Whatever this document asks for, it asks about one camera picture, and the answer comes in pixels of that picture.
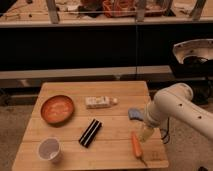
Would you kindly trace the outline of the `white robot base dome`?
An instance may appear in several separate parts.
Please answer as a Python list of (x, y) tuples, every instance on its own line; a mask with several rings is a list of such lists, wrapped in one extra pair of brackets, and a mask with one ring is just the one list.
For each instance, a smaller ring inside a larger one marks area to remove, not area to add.
[(173, 45), (173, 55), (180, 64), (191, 56), (213, 59), (213, 39), (193, 39)]

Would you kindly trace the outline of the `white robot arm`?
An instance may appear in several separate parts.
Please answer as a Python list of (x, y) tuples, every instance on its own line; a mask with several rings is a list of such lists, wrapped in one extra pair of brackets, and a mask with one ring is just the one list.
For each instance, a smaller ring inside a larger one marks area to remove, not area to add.
[(157, 91), (143, 110), (143, 119), (148, 127), (158, 127), (168, 117), (174, 117), (194, 128), (213, 141), (213, 113), (192, 102), (192, 88), (177, 83)]

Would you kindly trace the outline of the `pale translucent gripper tip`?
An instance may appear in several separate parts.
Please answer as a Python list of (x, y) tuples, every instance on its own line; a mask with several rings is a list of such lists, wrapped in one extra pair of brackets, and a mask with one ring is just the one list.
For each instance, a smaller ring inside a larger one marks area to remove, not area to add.
[(154, 133), (154, 129), (147, 125), (143, 125), (139, 134), (139, 140), (144, 143), (146, 142)]

